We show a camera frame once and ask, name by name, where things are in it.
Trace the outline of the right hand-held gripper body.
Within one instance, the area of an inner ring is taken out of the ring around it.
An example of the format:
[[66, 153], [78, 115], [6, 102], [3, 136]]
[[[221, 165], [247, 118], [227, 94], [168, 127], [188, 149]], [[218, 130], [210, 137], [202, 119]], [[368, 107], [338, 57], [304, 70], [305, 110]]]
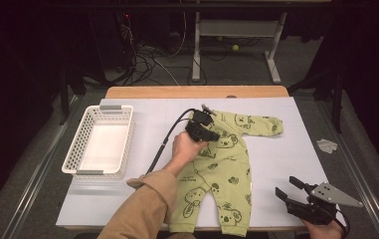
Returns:
[[320, 184], [304, 183], [304, 191], [308, 195], [307, 202], [301, 203], [288, 199], [286, 210], [300, 219], [314, 225], [328, 225], [336, 219], [337, 204], [362, 207], [363, 203], [341, 191], [328, 182]]

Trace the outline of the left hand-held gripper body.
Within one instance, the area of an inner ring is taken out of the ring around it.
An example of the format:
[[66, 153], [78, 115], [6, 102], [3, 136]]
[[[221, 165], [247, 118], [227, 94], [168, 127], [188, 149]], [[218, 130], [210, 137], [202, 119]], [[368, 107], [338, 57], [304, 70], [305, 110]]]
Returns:
[[192, 118], [188, 121], [185, 129], [189, 133], [189, 136], [196, 142], [200, 140], [204, 141], [216, 141], [209, 140], [209, 132], [207, 126], [213, 122], [213, 113], [207, 106], [203, 105], [202, 110], [195, 110]]

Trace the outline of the green printed baby romper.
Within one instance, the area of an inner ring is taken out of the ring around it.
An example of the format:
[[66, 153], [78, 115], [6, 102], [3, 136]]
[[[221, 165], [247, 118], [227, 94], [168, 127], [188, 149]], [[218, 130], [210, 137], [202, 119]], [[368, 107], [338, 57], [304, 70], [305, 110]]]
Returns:
[[206, 194], [214, 196], [224, 234], [244, 237], [251, 219], [252, 178], [244, 135], [275, 136], [284, 132], [274, 117], [216, 111], [208, 129], [219, 138], [202, 148], [177, 177], [177, 206], [169, 230], [192, 233]]

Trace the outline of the white plastic basket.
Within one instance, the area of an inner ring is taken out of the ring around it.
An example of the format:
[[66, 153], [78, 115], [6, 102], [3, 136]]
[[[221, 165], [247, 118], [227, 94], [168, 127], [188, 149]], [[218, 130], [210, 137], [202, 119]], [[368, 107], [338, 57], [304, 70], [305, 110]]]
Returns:
[[123, 178], [133, 128], [133, 106], [87, 107], [62, 172], [79, 177]]

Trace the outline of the person's right hand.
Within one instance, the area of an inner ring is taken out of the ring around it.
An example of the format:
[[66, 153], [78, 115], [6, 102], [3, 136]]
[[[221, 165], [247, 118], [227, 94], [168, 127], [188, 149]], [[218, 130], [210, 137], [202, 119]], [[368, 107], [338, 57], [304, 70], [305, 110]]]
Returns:
[[328, 225], [314, 225], [301, 219], [306, 227], [310, 239], [342, 239], [343, 229], [335, 222], [331, 221]]

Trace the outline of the person's left hand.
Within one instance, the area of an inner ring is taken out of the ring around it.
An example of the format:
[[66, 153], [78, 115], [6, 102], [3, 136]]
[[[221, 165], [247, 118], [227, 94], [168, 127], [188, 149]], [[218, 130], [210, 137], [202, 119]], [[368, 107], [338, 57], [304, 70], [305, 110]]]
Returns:
[[177, 176], [186, 164], [192, 162], [199, 151], [208, 145], [208, 141], [194, 141], [187, 131], [182, 131], [174, 138], [172, 157], [164, 169]]

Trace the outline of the white board sheet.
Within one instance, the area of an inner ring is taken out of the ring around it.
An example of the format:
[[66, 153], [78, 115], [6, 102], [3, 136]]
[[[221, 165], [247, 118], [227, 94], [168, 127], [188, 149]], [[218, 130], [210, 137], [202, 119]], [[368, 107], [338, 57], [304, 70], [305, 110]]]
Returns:
[[132, 106], [134, 130], [125, 172], [118, 178], [75, 176], [63, 203], [57, 225], [68, 229], [101, 228], [133, 192], [126, 184], [146, 172], [160, 143], [187, 109], [206, 105], [212, 110], [251, 116], [277, 117], [284, 133], [275, 137], [246, 136], [253, 178], [251, 230], [300, 230], [297, 218], [286, 213], [275, 196], [278, 187], [303, 202], [306, 193], [288, 182], [290, 176], [319, 184], [326, 180], [294, 99], [117, 99], [104, 106]]

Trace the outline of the crumpled white paper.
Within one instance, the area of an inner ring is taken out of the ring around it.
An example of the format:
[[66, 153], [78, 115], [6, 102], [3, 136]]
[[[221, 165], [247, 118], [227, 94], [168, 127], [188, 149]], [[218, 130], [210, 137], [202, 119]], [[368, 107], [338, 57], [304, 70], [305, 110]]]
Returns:
[[316, 143], [320, 150], [328, 154], [332, 154], [334, 151], [337, 151], [338, 149], [338, 144], [328, 139], [322, 138], [318, 140]]

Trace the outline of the black stand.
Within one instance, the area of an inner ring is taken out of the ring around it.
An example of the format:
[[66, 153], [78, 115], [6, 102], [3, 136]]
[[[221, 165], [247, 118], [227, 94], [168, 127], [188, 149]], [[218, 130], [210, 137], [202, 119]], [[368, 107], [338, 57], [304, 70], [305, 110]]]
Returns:
[[341, 133], [340, 117], [342, 110], [343, 79], [339, 70], [331, 67], [316, 75], [307, 75], [304, 80], [287, 88], [289, 94], [300, 89], [314, 88], [312, 94], [316, 101], [331, 99], [331, 122], [338, 133]]
[[86, 93], [86, 87], [83, 76], [74, 69], [62, 66], [59, 76], [62, 112], [60, 125], [64, 125], [70, 114], [69, 90], [72, 90], [75, 95], [83, 96]]

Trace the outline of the metal floor rail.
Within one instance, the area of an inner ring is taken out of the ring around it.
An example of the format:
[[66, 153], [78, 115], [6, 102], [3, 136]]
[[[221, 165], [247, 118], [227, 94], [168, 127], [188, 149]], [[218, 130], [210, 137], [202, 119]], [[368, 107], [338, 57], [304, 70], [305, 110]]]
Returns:
[[15, 212], [4, 231], [2, 239], [16, 239], [21, 230], [29, 211], [31, 210], [38, 193], [45, 181], [47, 173], [53, 163], [53, 155], [55, 154], [60, 140], [62, 139], [69, 123], [69, 116], [74, 112], [76, 106], [80, 103], [81, 98], [73, 96], [67, 101], [66, 106], [69, 108], [69, 113], [62, 119], [62, 123], [56, 130], [55, 137], [51, 141], [49, 148], [45, 152], [42, 160], [36, 166], [29, 182], [27, 183], [24, 192], [18, 202]]
[[341, 110], [341, 130], [335, 128], [329, 104], [317, 102], [338, 144], [337, 153], [347, 173], [345, 182], [354, 186], [364, 204], [364, 212], [350, 216], [355, 239], [379, 239], [379, 154], [357, 118], [352, 106], [346, 102]]

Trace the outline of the white desk frame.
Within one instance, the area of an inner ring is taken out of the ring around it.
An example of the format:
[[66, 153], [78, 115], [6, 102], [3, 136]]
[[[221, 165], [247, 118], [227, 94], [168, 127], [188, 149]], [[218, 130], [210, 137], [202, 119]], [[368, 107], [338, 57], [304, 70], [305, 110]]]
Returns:
[[277, 51], [287, 12], [283, 12], [278, 20], [208, 20], [202, 19], [199, 12], [195, 17], [194, 56], [192, 60], [192, 81], [199, 82], [201, 79], [201, 55], [200, 38], [209, 37], [240, 37], [240, 38], [272, 38], [273, 44], [269, 51], [264, 52], [268, 69], [274, 84], [282, 82], [275, 53]]

